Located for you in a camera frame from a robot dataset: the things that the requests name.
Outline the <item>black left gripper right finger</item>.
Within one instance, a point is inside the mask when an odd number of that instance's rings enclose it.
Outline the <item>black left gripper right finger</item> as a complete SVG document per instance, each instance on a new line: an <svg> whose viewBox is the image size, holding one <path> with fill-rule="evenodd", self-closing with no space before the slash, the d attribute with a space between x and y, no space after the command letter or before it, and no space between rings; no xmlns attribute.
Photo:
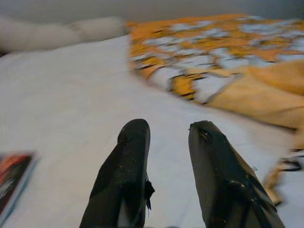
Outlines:
<svg viewBox="0 0 304 228"><path fill-rule="evenodd" d="M251 167L215 124L192 123L188 143L206 227L284 227Z"/></svg>

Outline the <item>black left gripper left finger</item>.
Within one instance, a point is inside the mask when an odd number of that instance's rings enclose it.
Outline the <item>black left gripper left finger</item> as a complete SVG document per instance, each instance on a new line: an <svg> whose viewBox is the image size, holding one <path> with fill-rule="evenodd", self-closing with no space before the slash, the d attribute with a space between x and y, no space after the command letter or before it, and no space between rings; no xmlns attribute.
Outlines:
<svg viewBox="0 0 304 228"><path fill-rule="evenodd" d="M155 192L147 174L150 128L146 120L126 123L99 169L81 228L143 228Z"/></svg>

